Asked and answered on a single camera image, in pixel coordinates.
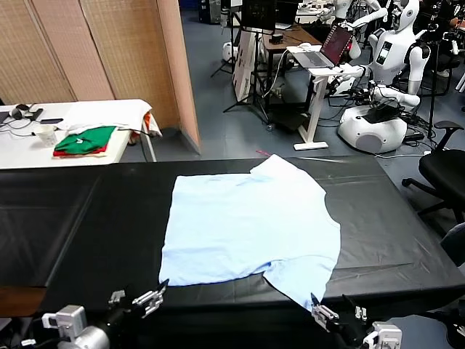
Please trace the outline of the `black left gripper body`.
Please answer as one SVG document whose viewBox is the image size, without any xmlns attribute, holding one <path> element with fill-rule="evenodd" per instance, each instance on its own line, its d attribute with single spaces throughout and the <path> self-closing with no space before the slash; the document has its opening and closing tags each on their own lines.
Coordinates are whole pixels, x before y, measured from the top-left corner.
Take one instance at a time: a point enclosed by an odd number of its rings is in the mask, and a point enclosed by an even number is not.
<svg viewBox="0 0 465 349">
<path fill-rule="evenodd" d="M 129 308 L 113 307 L 103 316 L 103 331 L 105 333 L 119 333 L 131 321 L 141 319 L 144 315 L 144 305 L 131 304 Z"/>
</svg>

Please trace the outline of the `silver black-tipped right gripper finger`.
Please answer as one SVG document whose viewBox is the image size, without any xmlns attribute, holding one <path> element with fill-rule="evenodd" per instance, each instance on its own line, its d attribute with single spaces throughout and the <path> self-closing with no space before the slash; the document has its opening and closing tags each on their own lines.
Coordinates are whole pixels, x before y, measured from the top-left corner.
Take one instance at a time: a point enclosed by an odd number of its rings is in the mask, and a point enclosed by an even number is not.
<svg viewBox="0 0 465 349">
<path fill-rule="evenodd" d="M 355 318 L 360 321 L 367 321 L 368 320 L 368 314 L 366 308 L 360 306 L 358 303 L 356 303 L 351 297 L 343 294 L 342 298 L 344 299 L 345 302 L 350 304 L 352 308 L 354 308 L 355 312 Z"/>
<path fill-rule="evenodd" d="M 339 326 L 339 315 L 330 308 L 322 305 L 317 297 L 311 293 L 311 314 L 315 322 L 327 332 L 335 331 Z"/>
</svg>

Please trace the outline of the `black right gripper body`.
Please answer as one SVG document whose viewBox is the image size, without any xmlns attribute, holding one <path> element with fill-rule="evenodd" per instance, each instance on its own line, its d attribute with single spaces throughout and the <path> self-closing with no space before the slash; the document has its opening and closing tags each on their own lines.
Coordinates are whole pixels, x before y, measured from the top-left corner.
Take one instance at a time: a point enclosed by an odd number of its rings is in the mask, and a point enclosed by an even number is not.
<svg viewBox="0 0 465 349">
<path fill-rule="evenodd" d="M 364 339 L 373 331 L 374 320 L 329 318 L 325 329 L 331 333 L 340 348 L 369 348 Z"/>
</svg>

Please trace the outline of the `long silver left gripper finger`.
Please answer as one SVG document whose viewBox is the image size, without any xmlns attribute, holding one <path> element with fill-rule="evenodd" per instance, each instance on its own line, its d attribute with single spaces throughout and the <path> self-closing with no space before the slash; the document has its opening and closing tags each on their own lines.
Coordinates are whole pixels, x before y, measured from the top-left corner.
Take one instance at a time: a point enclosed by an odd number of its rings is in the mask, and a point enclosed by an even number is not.
<svg viewBox="0 0 465 349">
<path fill-rule="evenodd" d="M 168 286 L 169 279 L 161 282 L 155 290 L 150 290 L 132 301 L 132 314 L 146 318 L 154 313 L 163 303 L 163 294 Z"/>
</svg>

